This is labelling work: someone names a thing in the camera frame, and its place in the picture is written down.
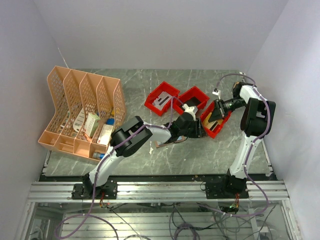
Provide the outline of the brown leather card holder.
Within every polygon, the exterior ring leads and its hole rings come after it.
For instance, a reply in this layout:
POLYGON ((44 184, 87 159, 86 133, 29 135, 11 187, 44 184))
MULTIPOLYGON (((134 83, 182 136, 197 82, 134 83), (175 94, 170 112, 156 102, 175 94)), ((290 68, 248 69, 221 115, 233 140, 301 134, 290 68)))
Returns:
POLYGON ((179 143, 183 143, 184 141, 186 141, 188 138, 185 136, 179 136, 175 141, 173 140, 168 140, 167 142, 159 142, 156 141, 155 142, 155 147, 158 148, 162 148, 168 145, 173 145, 173 144, 179 144, 179 143))

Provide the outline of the red bin with cards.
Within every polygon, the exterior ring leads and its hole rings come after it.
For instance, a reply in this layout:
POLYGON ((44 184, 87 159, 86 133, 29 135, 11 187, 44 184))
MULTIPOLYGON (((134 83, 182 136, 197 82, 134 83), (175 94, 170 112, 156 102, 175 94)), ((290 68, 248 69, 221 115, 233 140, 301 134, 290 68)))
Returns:
POLYGON ((179 93, 180 90, 163 81, 147 96, 144 106, 161 117, 169 109, 171 99, 179 93))

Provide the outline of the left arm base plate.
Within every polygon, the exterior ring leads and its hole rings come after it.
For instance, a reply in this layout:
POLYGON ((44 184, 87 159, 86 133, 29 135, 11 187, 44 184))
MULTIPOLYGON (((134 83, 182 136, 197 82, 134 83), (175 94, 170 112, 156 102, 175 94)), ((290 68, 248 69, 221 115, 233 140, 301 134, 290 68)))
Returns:
POLYGON ((93 185, 85 186, 83 183, 77 183, 73 186, 71 192, 72 200, 92 200, 95 199, 107 199, 115 200, 118 193, 118 184, 114 181, 107 181, 104 185, 95 188, 95 194, 93 194, 93 185))

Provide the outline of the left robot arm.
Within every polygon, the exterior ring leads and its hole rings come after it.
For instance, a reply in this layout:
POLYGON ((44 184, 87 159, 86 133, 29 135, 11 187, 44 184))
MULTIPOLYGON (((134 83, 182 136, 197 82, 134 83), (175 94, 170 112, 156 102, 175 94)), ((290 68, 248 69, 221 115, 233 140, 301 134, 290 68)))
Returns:
POLYGON ((107 183, 119 163, 124 158, 134 155, 148 141, 175 144, 179 137, 199 139, 205 136, 201 119, 188 112, 163 125, 147 123, 141 117, 135 116, 112 133, 103 158, 82 179, 84 192, 91 199, 98 198, 102 193, 102 186, 107 183))

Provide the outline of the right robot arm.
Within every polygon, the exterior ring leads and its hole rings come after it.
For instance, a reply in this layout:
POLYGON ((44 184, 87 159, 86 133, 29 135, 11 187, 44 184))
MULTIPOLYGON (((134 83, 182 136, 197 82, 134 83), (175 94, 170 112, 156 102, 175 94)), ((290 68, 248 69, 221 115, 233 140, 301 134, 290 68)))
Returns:
POLYGON ((232 95, 233 98, 226 101, 215 100, 214 108, 207 118, 207 123, 215 127, 218 121, 226 120, 233 111, 245 107, 240 121, 242 140, 235 160, 220 186, 220 192, 226 198, 239 195, 246 189, 254 153, 271 130, 276 109, 276 103, 264 98, 253 84, 236 82, 232 95))

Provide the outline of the red bin pair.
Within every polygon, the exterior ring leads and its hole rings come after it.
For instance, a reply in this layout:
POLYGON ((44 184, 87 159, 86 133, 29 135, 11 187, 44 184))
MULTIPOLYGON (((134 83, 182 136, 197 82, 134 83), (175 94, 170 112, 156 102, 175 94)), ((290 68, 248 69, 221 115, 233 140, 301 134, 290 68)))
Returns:
POLYGON ((172 106, 175 111, 181 115, 185 110, 183 108, 183 104, 187 104, 189 107, 197 107, 198 110, 202 110, 207 105, 207 102, 210 98, 197 86, 193 86, 178 96, 178 99, 182 102, 182 104, 175 99, 172 106))
POLYGON ((206 134, 212 139, 214 139, 218 135, 218 133, 223 128, 224 124, 229 120, 231 116, 231 112, 229 112, 225 118, 209 122, 209 118, 212 115, 214 107, 215 103, 214 101, 212 101, 210 105, 205 109, 205 111, 200 115, 202 126, 206 134))

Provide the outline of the red bin front pair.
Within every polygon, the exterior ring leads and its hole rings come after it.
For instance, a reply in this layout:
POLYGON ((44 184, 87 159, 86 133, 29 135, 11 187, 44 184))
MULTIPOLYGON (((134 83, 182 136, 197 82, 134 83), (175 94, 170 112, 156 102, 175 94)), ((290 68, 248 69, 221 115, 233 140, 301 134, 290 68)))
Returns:
POLYGON ((183 108, 183 104, 187 104, 189 107, 197 107, 198 110, 202 110, 207 105, 207 102, 210 98, 197 86, 193 86, 178 96, 178 99, 182 102, 182 104, 175 99, 172 106, 175 111, 181 115, 185 110, 183 108))

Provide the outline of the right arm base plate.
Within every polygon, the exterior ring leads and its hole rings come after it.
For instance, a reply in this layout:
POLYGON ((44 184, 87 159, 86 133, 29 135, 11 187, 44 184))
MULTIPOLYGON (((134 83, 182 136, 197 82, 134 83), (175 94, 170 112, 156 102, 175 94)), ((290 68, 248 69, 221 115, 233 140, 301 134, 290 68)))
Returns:
POLYGON ((245 190, 233 189, 220 182, 202 182, 200 189, 205 193, 207 199, 248 199, 249 193, 245 190))

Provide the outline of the white credit card stack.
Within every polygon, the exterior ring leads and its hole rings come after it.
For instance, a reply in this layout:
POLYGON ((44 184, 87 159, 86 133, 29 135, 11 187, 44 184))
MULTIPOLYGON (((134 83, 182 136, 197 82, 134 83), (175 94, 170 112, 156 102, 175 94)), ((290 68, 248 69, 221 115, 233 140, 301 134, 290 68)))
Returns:
POLYGON ((167 103, 170 102, 172 95, 166 91, 163 91, 152 103, 152 105, 157 109, 162 111, 167 103))

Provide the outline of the brown item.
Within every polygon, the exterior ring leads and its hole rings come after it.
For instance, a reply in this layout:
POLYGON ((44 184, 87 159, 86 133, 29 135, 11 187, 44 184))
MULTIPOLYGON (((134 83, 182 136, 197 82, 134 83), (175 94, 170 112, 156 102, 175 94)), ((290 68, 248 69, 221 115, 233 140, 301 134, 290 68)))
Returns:
POLYGON ((203 122, 203 126, 212 132, 222 122, 223 122, 223 119, 209 121, 209 117, 207 117, 203 122))

